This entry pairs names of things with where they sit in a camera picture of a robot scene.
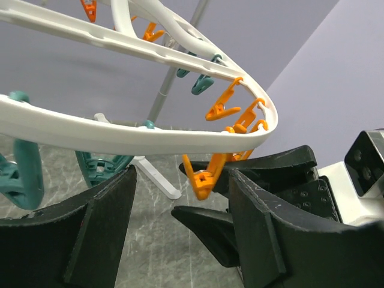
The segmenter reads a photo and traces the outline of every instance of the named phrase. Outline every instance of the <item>floor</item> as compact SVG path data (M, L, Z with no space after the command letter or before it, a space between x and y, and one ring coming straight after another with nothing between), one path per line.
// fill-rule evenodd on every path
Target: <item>floor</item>
M11 147L12 139L0 135L0 152L12 160ZM46 187L42 206L61 202L86 189L73 151L40 145L40 153ZM190 158L207 160L209 155ZM182 197L169 200L139 171L115 287L243 287L237 270L220 266L198 238L170 214L175 205L224 210L225 199L213 193L208 200L197 201L187 178L178 171L181 155L150 156L148 160L182 191ZM25 213L0 195L1 218Z

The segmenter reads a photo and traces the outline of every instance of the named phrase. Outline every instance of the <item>white plastic rim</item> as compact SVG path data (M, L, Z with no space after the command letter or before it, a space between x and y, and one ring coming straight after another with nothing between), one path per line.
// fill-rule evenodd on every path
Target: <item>white plastic rim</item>
M165 30L172 35L172 38L185 49L197 55L210 58L217 53L217 47L191 36L182 29L159 0L137 0L134 2L156 18Z
M129 9L135 7L147 17L148 14L143 12L146 7L138 6L139 2L130 1ZM214 78L233 81L237 77L242 77L243 87L253 98L265 101L265 106L260 105L260 108L268 123L267 131L261 128L250 134L230 134L207 131L140 130L61 114L0 95L0 133L61 148L117 155L231 153L254 149L261 145L278 124L278 115L272 100L252 77L214 43L183 18L168 8L165 10L168 10L169 15L175 20L172 25L179 25L197 41L206 43L204 47L213 47L210 49L214 49L215 53L222 56L223 63L209 62L138 39L134 35L125 35L21 0L1 0L0 20ZM158 17L159 22L162 21L158 14L154 17Z
M137 35L132 27L132 22L130 20L127 21L127 19L131 19L128 1L111 0L110 6L116 30L125 35L137 38Z

